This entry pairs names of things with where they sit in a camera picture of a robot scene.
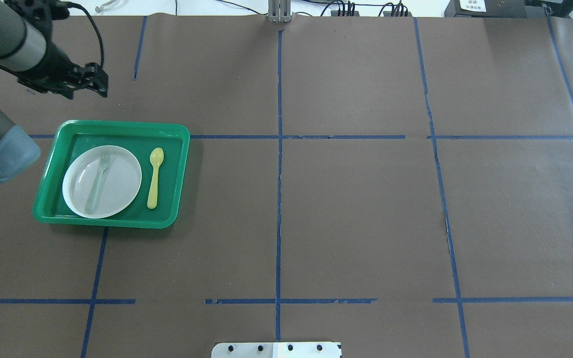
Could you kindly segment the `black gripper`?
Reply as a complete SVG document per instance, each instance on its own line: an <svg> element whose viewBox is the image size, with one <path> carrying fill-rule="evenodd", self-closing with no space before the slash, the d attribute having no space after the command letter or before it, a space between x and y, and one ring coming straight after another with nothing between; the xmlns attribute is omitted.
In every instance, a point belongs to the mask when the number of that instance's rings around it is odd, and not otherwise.
<svg viewBox="0 0 573 358"><path fill-rule="evenodd" d="M54 93L73 100L78 90L92 90L100 97L108 96L108 75L98 63L80 66L54 44L34 68L17 73L17 82L39 93Z"/></svg>

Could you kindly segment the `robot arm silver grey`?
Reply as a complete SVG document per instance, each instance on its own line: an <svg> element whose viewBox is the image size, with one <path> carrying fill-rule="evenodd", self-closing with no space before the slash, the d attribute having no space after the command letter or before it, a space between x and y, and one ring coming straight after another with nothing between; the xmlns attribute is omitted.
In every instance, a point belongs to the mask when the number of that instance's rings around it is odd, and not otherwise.
<svg viewBox="0 0 573 358"><path fill-rule="evenodd" d="M83 66L53 41L54 22L84 13L97 36L100 62ZM104 70L104 43L88 9L65 0L0 0L0 70L39 93L73 99L75 91L91 90L107 97L109 77ZM0 110L0 184L19 175L40 156L40 149L24 129Z"/></svg>

